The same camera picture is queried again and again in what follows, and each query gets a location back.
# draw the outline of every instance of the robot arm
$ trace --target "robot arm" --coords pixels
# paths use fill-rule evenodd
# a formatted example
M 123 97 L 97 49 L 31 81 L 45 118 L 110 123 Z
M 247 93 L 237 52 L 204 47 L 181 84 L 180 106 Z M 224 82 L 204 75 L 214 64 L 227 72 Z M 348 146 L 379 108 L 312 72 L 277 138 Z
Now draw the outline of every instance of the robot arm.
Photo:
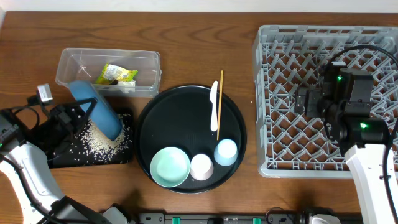
M 357 49 L 381 51 L 398 66 L 397 59 L 379 47 L 358 45 L 345 49 L 321 71 L 320 88 L 297 90 L 294 110 L 324 119 L 326 136 L 338 142 L 353 174 L 364 223 L 397 223 L 394 204 L 398 205 L 398 185 L 391 146 L 398 122 L 390 134 L 383 119 L 370 117 L 374 84 L 369 72 L 333 63 L 343 53 Z
M 27 142 L 4 156 L 20 168 L 31 195 L 45 212 L 51 211 L 51 205 L 64 197 L 47 165 L 47 157 L 38 147 Z M 13 166 L 1 161 L 0 171 L 7 175 L 14 188 L 21 205 L 24 224 L 38 223 L 43 215 L 31 207 L 31 202 Z
M 28 98 L 28 105 L 40 103 L 48 120 L 40 126 L 37 121 L 32 130 L 16 117 L 18 110 L 28 106 L 12 108 L 18 109 L 16 112 L 0 110 L 0 171 L 11 181 L 24 223 L 129 223 L 128 215 L 115 206 L 100 214 L 64 196 L 50 172 L 46 154 L 38 147 L 47 146 L 45 151 L 48 152 L 52 146 L 73 136 L 86 122 L 96 100 L 90 98 L 58 105 L 48 112 L 44 109 L 41 95 L 40 99 L 38 93 Z M 83 103 L 91 103 L 86 113 L 79 108 Z
M 346 162 L 351 171 L 364 223 L 394 223 L 387 199 L 382 176 L 382 158 L 386 146 L 383 144 L 365 144 L 359 148 L 354 145 L 346 154 Z M 393 165 L 393 153 L 389 151 L 387 163 L 389 181 L 394 204 L 398 205 L 398 184 Z

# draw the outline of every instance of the blue bottle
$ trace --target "blue bottle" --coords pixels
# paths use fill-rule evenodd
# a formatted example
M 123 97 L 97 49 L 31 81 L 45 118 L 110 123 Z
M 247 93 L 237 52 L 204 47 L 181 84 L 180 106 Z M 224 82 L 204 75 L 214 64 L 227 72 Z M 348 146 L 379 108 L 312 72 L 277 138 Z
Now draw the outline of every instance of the blue bottle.
M 90 114 L 90 119 L 106 137 L 114 141 L 121 133 L 123 126 L 121 120 L 109 103 L 103 98 L 103 96 L 97 93 L 89 81 L 75 80 L 70 82 L 68 87 L 76 100 L 85 100 L 89 98 L 96 98 L 98 100 Z M 89 103 L 80 105 L 84 111 L 87 111 L 89 106 Z

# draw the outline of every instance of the plastic dish rack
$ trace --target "plastic dish rack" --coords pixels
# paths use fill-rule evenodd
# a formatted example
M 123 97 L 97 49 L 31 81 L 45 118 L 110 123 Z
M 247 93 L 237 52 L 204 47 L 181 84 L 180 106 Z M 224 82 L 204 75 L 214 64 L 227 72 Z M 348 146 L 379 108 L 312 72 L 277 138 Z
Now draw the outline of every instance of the plastic dish rack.
M 318 68 L 340 50 L 368 44 L 397 56 L 397 41 L 395 27 L 260 27 L 253 45 L 259 173 L 264 177 L 352 178 L 337 142 L 326 138 L 323 121 L 293 112 L 294 93 L 299 86 L 319 86 Z M 398 116 L 396 65 L 369 49 L 347 52 L 338 60 L 372 73 L 371 116 L 384 119 L 392 130 Z M 397 157 L 394 151 L 396 170 Z

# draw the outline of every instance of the clear plastic container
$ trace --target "clear plastic container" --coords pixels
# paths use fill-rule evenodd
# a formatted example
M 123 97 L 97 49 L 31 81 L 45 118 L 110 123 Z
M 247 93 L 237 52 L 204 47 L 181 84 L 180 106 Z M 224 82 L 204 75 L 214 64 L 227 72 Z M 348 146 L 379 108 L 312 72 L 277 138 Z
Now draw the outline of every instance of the clear plastic container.
M 74 80 L 94 83 L 105 64 L 117 65 L 128 70 L 138 70 L 135 86 L 97 85 L 104 96 L 154 97 L 159 93 L 160 54 L 141 50 L 78 49 L 63 50 L 55 81 L 65 87 Z

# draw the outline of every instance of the wooden table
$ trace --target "wooden table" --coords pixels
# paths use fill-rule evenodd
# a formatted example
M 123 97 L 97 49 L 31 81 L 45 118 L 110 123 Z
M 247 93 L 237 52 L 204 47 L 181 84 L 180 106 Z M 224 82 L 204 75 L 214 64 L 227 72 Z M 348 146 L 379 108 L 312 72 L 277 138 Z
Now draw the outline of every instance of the wooden table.
M 205 14 L 151 12 L 8 12 L 0 34 L 0 108 L 25 104 L 38 84 L 49 83 L 56 103 L 72 100 L 55 83 L 66 47 L 153 50 L 161 55 L 160 90 L 187 83 L 211 85 L 223 69 L 224 92 L 241 110 L 248 132 L 244 160 L 212 191 L 177 194 L 160 188 L 136 160 L 121 165 L 53 169 L 65 195 L 100 211 L 119 203 L 131 213 L 265 213 L 273 206 L 330 207 L 359 212 L 352 180 L 266 179 L 256 160 L 256 97 L 252 43 L 264 24 L 398 26 L 394 14 Z M 147 98 L 108 98 L 136 115 Z M 22 118 L 33 124 L 28 112 Z M 0 174 L 1 223 L 21 223 L 16 195 Z

